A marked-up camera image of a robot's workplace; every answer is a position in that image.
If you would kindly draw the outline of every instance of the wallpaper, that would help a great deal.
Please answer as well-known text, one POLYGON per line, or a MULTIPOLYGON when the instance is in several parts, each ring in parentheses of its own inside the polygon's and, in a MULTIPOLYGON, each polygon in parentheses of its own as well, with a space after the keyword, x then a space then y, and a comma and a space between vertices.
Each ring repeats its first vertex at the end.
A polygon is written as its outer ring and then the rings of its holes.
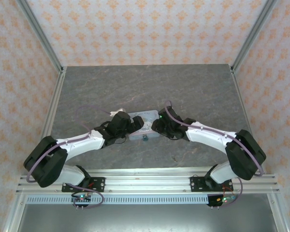
POLYGON ((253 134, 267 154, 290 217, 290 0, 276 4, 237 74, 253 134))
POLYGON ((266 0, 29 0, 63 66, 233 64, 266 0))
POLYGON ((0 231, 57 75, 16 1, 0 0, 0 231))

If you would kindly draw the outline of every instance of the gray marble surface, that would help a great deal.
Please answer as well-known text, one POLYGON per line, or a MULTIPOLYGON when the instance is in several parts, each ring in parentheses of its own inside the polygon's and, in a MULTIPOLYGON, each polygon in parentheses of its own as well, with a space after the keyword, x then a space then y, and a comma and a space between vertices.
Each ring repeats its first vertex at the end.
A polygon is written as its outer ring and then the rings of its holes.
MULTIPOLYGON (((86 133, 74 120, 75 110, 96 104, 105 110, 160 110, 166 100, 184 119, 226 131, 247 129, 244 112, 228 65, 149 65, 68 67, 52 136, 86 133)), ((84 109, 80 118, 91 128, 110 120, 105 113, 84 109)), ((127 141, 90 151, 67 162, 85 169, 212 166, 226 156, 211 147, 185 140, 159 138, 127 141)))

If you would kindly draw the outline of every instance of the cable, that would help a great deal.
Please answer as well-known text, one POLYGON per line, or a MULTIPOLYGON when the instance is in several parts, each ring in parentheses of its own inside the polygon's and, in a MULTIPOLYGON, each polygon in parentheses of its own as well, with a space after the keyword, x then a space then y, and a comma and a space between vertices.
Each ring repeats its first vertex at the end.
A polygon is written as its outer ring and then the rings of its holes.
MULTIPOLYGON (((237 198, 235 198, 235 200, 234 201, 232 201, 231 203, 229 203, 229 204, 226 204, 226 205, 222 205, 222 206, 218 206, 218 207, 215 207, 215 208, 225 208, 225 207, 227 207, 227 206, 229 206, 229 205, 231 205, 231 204, 233 204, 233 203, 235 203, 236 201, 237 201, 237 199, 242 195, 242 193, 243 193, 243 182, 242 182, 242 180, 241 180, 241 178, 237 178, 238 180, 239 180, 239 182, 240 182, 240 185, 241 185, 241 189, 240 189, 240 193, 237 195, 237 198)), ((208 194, 208 196, 220 196, 221 194, 208 194)))
POLYGON ((242 180, 241 180, 241 178, 237 178, 238 180, 239 180, 239 182, 240 182, 240 185, 241 185, 241 190, 240 190, 240 193, 237 195, 237 198, 235 198, 235 200, 234 201, 232 201, 231 203, 229 203, 229 204, 226 204, 226 205, 222 205, 222 206, 220 206, 220 208, 225 208, 225 207, 227 207, 227 206, 229 206, 229 205, 231 205, 231 204, 233 204, 233 203, 235 203, 237 200, 238 200, 238 198, 242 195, 242 193, 243 193, 243 182, 242 182, 242 180))
POLYGON ((114 144, 123 144, 126 140, 127 140, 127 137, 125 137, 125 140, 124 140, 123 142, 120 142, 120 143, 114 143, 114 144))
POLYGON ((83 126, 84 128, 86 128, 87 130, 88 130, 88 134, 86 135, 86 136, 84 136, 84 137, 82 137, 82 138, 79 138, 79 139, 72 139, 72 140, 68 140, 68 141, 66 141, 66 142, 62 142, 62 143, 59 143, 59 144, 56 144, 56 145, 54 145, 53 147, 51 147, 50 149, 48 149, 47 151, 45 151, 44 152, 44 154, 43 155, 41 155, 41 157, 34 163, 34 165, 31 167, 31 169, 30 169, 30 171, 28 172, 28 174, 27 174, 27 178, 26 178, 26 180, 27 180, 27 182, 28 183, 35 183, 36 181, 35 180, 30 180, 30 176, 31 176, 31 174, 33 173, 33 171, 34 171, 34 169, 38 166, 38 164, 45 158, 45 156, 47 156, 50 152, 52 152, 53 150, 55 150, 57 147, 60 147, 61 145, 64 145, 64 144, 70 144, 70 143, 75 143, 75 142, 79 142, 79 141, 83 141, 83 140, 85 140, 85 139, 87 139, 87 138, 89 138, 90 137, 90 135, 91 135, 91 129, 89 129, 85 124, 83 124, 82 122, 81 122, 81 120, 78 118, 78 111, 80 110, 80 109, 82 109, 82 108, 85 108, 85 107, 91 107, 91 108, 94 108, 94 109, 97 109, 97 110, 100 110, 100 111, 102 111, 102 112, 104 112, 104 113, 106 113, 106 114, 111 114, 110 112, 107 112, 107 111, 105 111, 105 110, 103 110, 103 109, 101 109, 101 108, 99 108, 99 107, 97 107, 97 106, 95 106, 95 105, 83 105, 83 106, 80 106, 76 111, 75 111, 75 120, 81 125, 81 126, 83 126))
MULTIPOLYGON (((82 187, 78 187, 78 186, 75 186, 75 185, 71 185, 71 184, 67 184, 69 186, 71 186, 72 188, 75 188, 75 189, 80 189, 80 190, 85 190, 85 191, 88 191, 88 192, 94 192, 94 193, 97 193, 101 196, 101 201, 98 203, 98 204, 94 204, 94 205, 91 205, 91 206, 87 206, 85 207, 84 209, 92 209, 92 208, 95 208, 99 205, 101 205, 103 202, 104 202, 104 196, 102 195, 102 193, 96 191, 96 190, 93 190, 93 189, 88 189, 88 188, 82 188, 82 187)), ((80 197, 77 197, 73 200, 73 206, 77 209, 78 206, 76 205, 76 201, 79 200, 80 197)))
POLYGON ((223 196, 224 196, 224 194, 226 193, 226 189, 230 190, 230 192, 233 194, 233 196, 235 196, 235 194, 233 193, 233 191, 232 191, 231 188, 229 188, 229 187, 225 187, 225 186, 223 186, 223 188, 224 188, 224 190, 223 190, 223 196))
POLYGON ((256 158, 254 158, 254 156, 251 154, 251 152, 239 141, 237 140, 236 138, 234 138, 233 136, 230 136, 228 134, 225 134, 225 133, 222 133, 216 129, 213 129, 213 128, 208 128, 208 127, 199 127, 199 126, 195 126, 195 125, 189 125, 189 124, 186 124, 186 123, 183 123, 179 120, 177 120, 176 118, 174 118, 169 110, 167 109, 167 106, 168 106, 168 103, 170 104, 170 106, 172 106, 172 102, 170 100, 167 100, 165 102, 165 111, 166 113, 168 114, 168 116, 175 122, 177 122, 178 124, 180 125, 183 125, 183 126, 186 126, 186 127, 191 127, 191 128, 196 128, 196 129, 200 129, 200 130, 205 130, 205 131, 210 131, 210 132, 214 132, 216 134, 219 134, 219 135, 222 135, 222 136, 227 136, 228 138, 232 139, 233 141, 235 141, 237 144, 239 144, 239 146, 246 151, 246 153, 250 156, 250 158, 252 159, 252 161, 255 163, 255 165, 258 167, 259 171, 260 171, 260 174, 254 174, 255 176, 262 176, 264 174, 264 170, 263 168, 261 167, 261 165, 259 165, 258 161, 256 160, 256 158))

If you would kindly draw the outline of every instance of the enclosure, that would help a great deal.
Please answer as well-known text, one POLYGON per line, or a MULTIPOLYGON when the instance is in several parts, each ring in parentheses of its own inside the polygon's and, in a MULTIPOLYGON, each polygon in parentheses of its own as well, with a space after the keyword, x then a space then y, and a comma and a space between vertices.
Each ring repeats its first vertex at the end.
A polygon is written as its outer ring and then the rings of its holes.
MULTIPOLYGON (((81 119, 94 128, 108 116, 85 109, 81 119)), ((67 164, 106 176, 110 199, 167 199, 193 197, 189 176, 227 160, 212 147, 160 136, 127 139, 67 164), (142 194, 123 189, 134 185, 142 194)), ((290 0, 0 1, 0 231, 71 228, 290 231, 290 0), (267 174, 244 182, 233 206, 105 202, 83 217, 70 202, 47 203, 65 196, 60 184, 38 188, 20 178, 43 137, 86 133, 73 118, 79 106, 133 113, 159 111, 166 100, 182 118, 252 132, 264 150, 267 174)))

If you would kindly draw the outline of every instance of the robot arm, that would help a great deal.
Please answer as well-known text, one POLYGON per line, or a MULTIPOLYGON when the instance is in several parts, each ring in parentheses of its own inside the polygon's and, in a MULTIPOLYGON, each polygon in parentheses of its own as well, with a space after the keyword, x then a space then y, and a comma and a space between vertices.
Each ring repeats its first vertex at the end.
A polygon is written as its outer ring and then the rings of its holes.
POLYGON ((227 155, 229 161, 213 166, 204 177, 204 183, 210 190, 235 177, 250 180, 258 170, 255 162, 260 166, 266 159, 265 153, 246 130, 228 132, 205 126, 190 118, 182 120, 171 106, 160 110, 159 116, 153 123, 154 131, 171 140, 203 143, 227 155), (240 141, 253 158, 235 140, 240 141))
POLYGON ((89 174, 81 166, 68 166, 65 162, 77 155, 91 150, 110 146, 119 138, 133 133, 144 125, 140 116, 133 118, 122 111, 116 113, 111 121, 102 123, 88 134, 67 139, 44 137, 24 162, 34 180, 44 188, 53 183, 70 183, 83 188, 88 186, 89 174))

